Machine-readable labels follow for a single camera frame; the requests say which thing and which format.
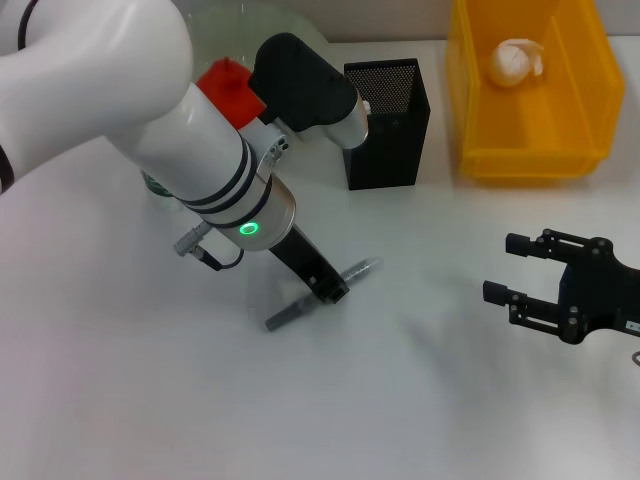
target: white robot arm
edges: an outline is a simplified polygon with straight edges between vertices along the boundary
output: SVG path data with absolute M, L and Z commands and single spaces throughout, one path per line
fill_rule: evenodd
M 329 103 L 342 110 L 322 112 L 323 119 L 295 99 L 283 107 L 282 95 L 271 95 L 275 87 L 269 85 L 286 67 L 274 52 L 289 45 L 295 55 L 313 53 L 297 39 L 275 42 L 262 55 L 274 68 L 263 62 L 254 82 L 274 117 L 256 119 L 241 135 L 191 83 L 189 34 L 170 0 L 6 0 L 0 10 L 0 191 L 54 156 L 105 135 L 241 249 L 270 249 L 323 301 L 339 300 L 346 285 L 295 227 L 295 201 L 271 174 L 278 152 L 271 154 L 269 139 L 281 134 L 271 122 L 286 117 L 303 139 L 320 131 L 353 148 L 367 136 L 366 113 L 355 89 L 321 59 L 311 63 L 332 71 L 326 83 L 334 90 L 339 84 L 340 101 Z M 293 91 L 305 83 L 295 73 L 286 75 Z M 317 88 L 318 77 L 302 90 Z M 289 95 L 292 87 L 285 90 Z M 298 98 L 308 98 L 307 92 Z M 320 123 L 305 122 L 309 118 Z M 255 226 L 251 235 L 242 229 L 247 223 Z

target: white table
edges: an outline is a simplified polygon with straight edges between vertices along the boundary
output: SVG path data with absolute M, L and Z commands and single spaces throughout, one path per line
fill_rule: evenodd
M 450 172 L 444 42 L 335 45 L 339 63 L 419 59 L 420 184 L 351 193 L 336 148 L 295 147 L 281 177 L 301 228 L 338 269 L 386 263 L 276 334 L 260 325 L 304 291 L 293 274 L 266 252 L 219 274 L 178 258 L 196 218 L 155 209 L 104 140 L 19 182 L 0 201 L 0 477 L 638 478 L 640 339 L 568 346 L 509 325 L 481 288 L 554 300 L 563 265 L 504 252 L 544 227 L 611 238 L 640 267 L 640 37 L 613 45 L 615 151 L 543 191 Z

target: yellow container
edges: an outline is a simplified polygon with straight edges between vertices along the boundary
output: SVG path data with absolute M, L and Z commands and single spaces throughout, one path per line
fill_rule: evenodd
M 510 38 L 541 44 L 545 72 L 503 89 L 487 70 Z M 592 0 L 454 0 L 447 77 L 465 176 L 574 178 L 609 156 L 624 80 Z

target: cable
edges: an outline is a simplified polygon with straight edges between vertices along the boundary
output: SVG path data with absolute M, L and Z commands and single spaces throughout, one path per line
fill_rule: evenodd
M 229 263 L 227 265 L 221 264 L 213 255 L 207 252 L 200 245 L 196 245 L 196 247 L 194 247 L 194 249 L 191 251 L 191 255 L 196 257 L 206 266 L 214 269 L 216 272 L 219 272 L 220 270 L 229 270 L 230 268 L 238 266 L 238 264 L 242 261 L 242 258 L 244 257 L 244 250 L 240 249 L 238 258 L 236 258 L 232 263 Z

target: mesh container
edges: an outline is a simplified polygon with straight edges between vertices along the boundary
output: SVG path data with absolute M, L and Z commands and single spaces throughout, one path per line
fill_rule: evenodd
M 344 74 L 369 102 L 369 136 L 344 152 L 350 190 L 414 185 L 431 109 L 416 59 L 350 63 Z

